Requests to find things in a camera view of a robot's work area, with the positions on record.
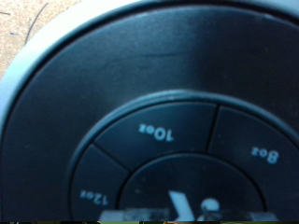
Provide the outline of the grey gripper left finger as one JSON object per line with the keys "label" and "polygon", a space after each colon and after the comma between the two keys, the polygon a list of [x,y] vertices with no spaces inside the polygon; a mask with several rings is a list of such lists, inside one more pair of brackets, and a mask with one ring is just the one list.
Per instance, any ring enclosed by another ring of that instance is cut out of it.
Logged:
{"label": "grey gripper left finger", "polygon": [[105,210],[100,221],[167,221],[170,213],[161,208],[129,208],[124,210]]}

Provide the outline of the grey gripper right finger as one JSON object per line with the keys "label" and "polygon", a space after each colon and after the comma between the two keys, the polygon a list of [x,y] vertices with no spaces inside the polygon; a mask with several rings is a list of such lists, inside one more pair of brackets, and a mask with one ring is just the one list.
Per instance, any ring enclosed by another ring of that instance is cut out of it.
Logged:
{"label": "grey gripper right finger", "polygon": [[205,211],[200,221],[278,221],[277,216],[271,212],[252,211]]}

